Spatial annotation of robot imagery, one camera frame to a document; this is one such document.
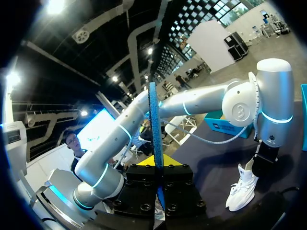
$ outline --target glowing blue light ring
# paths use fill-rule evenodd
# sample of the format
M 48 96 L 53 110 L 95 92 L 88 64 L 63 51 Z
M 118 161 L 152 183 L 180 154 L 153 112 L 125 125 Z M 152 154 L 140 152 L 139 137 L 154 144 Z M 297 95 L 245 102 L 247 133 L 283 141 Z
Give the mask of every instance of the glowing blue light ring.
M 107 170 L 108 164 L 106 164 L 106 168 L 104 170 L 104 172 L 102 173 L 101 177 L 99 178 L 99 180 L 96 182 L 96 184 L 94 184 L 94 186 L 92 186 L 92 188 L 95 188 L 102 180 L 102 178 L 104 178 L 105 174 L 106 174 L 106 170 Z
M 279 123 L 279 124 L 285 124 L 285 123 L 288 123 L 292 120 L 293 116 L 291 116 L 289 119 L 287 120 L 277 120 L 277 119 L 274 119 L 274 118 L 271 118 L 269 117 L 268 115 L 266 115 L 264 112 L 261 112 L 262 115 L 267 118 L 268 120 L 272 121 L 272 122 L 275 122 L 275 123 Z
M 51 186 L 49 186 L 49 188 L 50 188 L 50 190 L 61 200 L 61 201 L 63 201 L 65 204 L 72 204 L 72 202 L 70 202 L 70 200 L 69 199 L 67 199 L 54 185 L 51 185 Z M 85 208 L 93 208 L 93 207 L 87 207 L 87 206 L 85 206 L 85 205 L 83 205 L 83 204 L 81 204 L 79 201 L 78 201 L 78 199 L 77 199 L 77 197 L 76 197 L 76 195 L 75 195 L 75 192 L 73 192 L 73 196 L 74 196 L 74 198 L 76 198 L 76 201 L 81 205 L 81 206 L 83 206 L 83 207 L 85 207 Z
M 78 202 L 78 204 L 81 205 L 82 207 L 85 207 L 85 208 L 88 208 L 88 209 L 93 208 L 93 207 L 88 207 L 88 206 L 85 206 L 85 205 L 81 204 L 80 201 L 76 197 L 75 191 L 73 191 L 73 197 Z
M 186 114 L 187 114 L 187 115 L 192 115 L 192 114 L 190 114 L 190 113 L 187 111 L 186 104 L 185 104 L 184 101 L 183 101 L 182 105 L 183 105 L 184 111 L 186 111 Z
M 125 128 L 124 128 L 124 126 L 122 126 L 122 125 L 118 125 L 122 130 L 124 130 L 125 131 L 125 133 L 128 135 L 128 137 L 129 137 L 129 139 L 131 139 L 132 137 L 131 137 L 131 135 L 130 135 L 130 133 L 128 132 L 128 130 L 126 130 Z

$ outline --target white sneaker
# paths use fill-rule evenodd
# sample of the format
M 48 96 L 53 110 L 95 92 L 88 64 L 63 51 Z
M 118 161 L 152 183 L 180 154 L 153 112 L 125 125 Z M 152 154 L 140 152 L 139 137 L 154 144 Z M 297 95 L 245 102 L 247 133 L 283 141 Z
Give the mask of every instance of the white sneaker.
M 226 207 L 229 207 L 229 211 L 238 211 L 245 207 L 255 196 L 255 187 L 258 180 L 253 172 L 251 166 L 253 160 L 250 160 L 245 169 L 239 164 L 238 169 L 240 173 L 240 179 L 238 183 L 231 185 L 230 194 L 226 201 Z

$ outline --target blue abrasive pad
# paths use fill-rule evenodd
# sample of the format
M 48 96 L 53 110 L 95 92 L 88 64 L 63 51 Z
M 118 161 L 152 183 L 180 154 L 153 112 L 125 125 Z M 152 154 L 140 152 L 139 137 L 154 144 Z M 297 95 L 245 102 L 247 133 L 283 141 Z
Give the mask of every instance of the blue abrasive pad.
M 165 201 L 163 194 L 163 148 L 162 148 L 162 135 L 161 135 L 161 122 L 159 115 L 159 102 L 157 98 L 157 92 L 154 82 L 149 83 L 148 90 L 148 101 L 149 101 L 149 119 L 152 127 L 152 144 L 153 144 L 153 157 L 156 168 L 158 169 L 157 176 L 158 181 L 161 183 L 158 185 L 157 195 L 161 203 L 162 208 L 165 210 Z
M 149 101 L 149 118 L 153 133 L 153 151 L 154 161 L 158 170 L 163 170 L 163 148 L 162 148 L 162 135 L 161 135 L 161 122 L 159 115 L 159 101 L 157 98 L 157 92 L 155 83 L 149 83 L 148 90 Z

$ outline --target white cable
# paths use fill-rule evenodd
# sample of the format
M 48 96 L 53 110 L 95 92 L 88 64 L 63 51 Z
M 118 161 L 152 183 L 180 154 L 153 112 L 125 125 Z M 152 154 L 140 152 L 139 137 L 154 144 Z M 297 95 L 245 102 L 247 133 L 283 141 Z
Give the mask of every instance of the white cable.
M 258 113 L 259 113 L 259 108 L 260 108 L 260 93 L 259 93 L 259 85 L 257 83 L 257 79 L 256 76 L 252 73 L 249 72 L 248 73 L 248 78 L 249 81 L 252 81 L 254 83 L 254 87 L 255 87 L 255 94 L 256 94 L 256 108 L 255 108 L 255 117 L 254 117 L 254 128 L 255 128 L 255 136 L 254 139 L 258 139 L 258 125 L 257 125 L 257 121 L 258 121 Z
M 121 163 L 121 161 L 124 159 L 124 157 L 126 157 L 126 153 L 128 152 L 128 150 L 129 150 L 129 148 L 131 146 L 131 143 L 132 143 L 132 138 L 130 138 L 130 141 L 129 141 L 129 144 L 128 144 L 126 150 L 124 151 L 124 153 L 121 155 L 119 161 L 114 166 L 114 169 L 116 169 L 119 166 L 119 164 Z
M 214 144 L 214 145 L 226 144 L 226 143 L 228 143 L 228 142 L 230 142 L 230 141 L 233 141 L 234 139 L 236 139 L 237 137 L 239 137 L 239 136 L 245 131 L 245 129 L 247 128 L 247 126 L 245 126 L 237 135 L 235 135 L 233 138 L 230 138 L 230 139 L 228 139 L 228 140 L 225 140 L 225 141 L 210 141 L 210 140 L 206 140 L 206 139 L 200 138 L 200 137 L 196 136 L 195 134 L 190 133 L 190 132 L 188 132 L 188 131 L 182 129 L 181 127 L 176 126 L 176 125 L 174 125 L 174 124 L 172 124 L 172 123 L 170 123 L 170 122 L 168 122 L 168 121 L 166 121 L 166 120 L 164 120 L 164 119 L 162 119 L 162 121 L 164 121 L 164 122 L 170 124 L 171 126 L 176 127 L 177 129 L 181 130 L 182 132 L 185 132 L 185 133 L 187 133 L 187 134 L 190 134 L 192 137 L 195 137 L 195 138 L 197 138 L 197 139 L 199 139 L 199 140 L 201 140 L 201 141 L 203 141 L 203 142 L 206 142 L 206 143 L 209 143 L 209 144 Z

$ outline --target white wall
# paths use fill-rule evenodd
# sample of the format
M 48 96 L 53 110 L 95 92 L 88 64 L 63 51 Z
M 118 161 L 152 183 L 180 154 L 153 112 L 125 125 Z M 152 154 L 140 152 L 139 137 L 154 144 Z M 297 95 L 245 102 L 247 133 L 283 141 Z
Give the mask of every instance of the white wall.
M 157 93 L 159 98 L 166 93 L 166 91 L 162 88 L 162 85 L 164 84 L 164 81 L 171 82 L 174 86 L 179 87 L 178 81 L 176 81 L 174 74 L 180 75 L 182 77 L 186 77 L 186 71 L 188 69 L 196 68 L 198 65 L 202 63 L 200 57 L 198 55 L 193 56 L 190 60 L 183 63 L 183 65 L 177 69 L 175 72 L 171 73 L 169 76 L 167 76 L 162 82 L 160 82 L 157 85 Z
M 29 162 L 25 178 L 36 192 L 48 180 L 51 170 L 70 171 L 73 158 L 73 151 L 65 144 L 60 145 Z
M 252 40 L 254 36 L 249 35 L 253 34 L 254 32 L 253 26 L 256 26 L 258 29 L 260 29 L 260 26 L 264 24 L 264 17 L 260 13 L 261 10 L 265 10 L 268 14 L 272 13 L 273 15 L 282 18 L 272 5 L 270 5 L 268 2 L 264 2 L 243 14 L 231 25 L 226 27 L 226 30 L 231 33 L 237 32 L 245 42 Z
M 234 64 L 224 39 L 229 32 L 217 21 L 200 23 L 188 38 L 188 43 L 207 63 L 212 72 Z

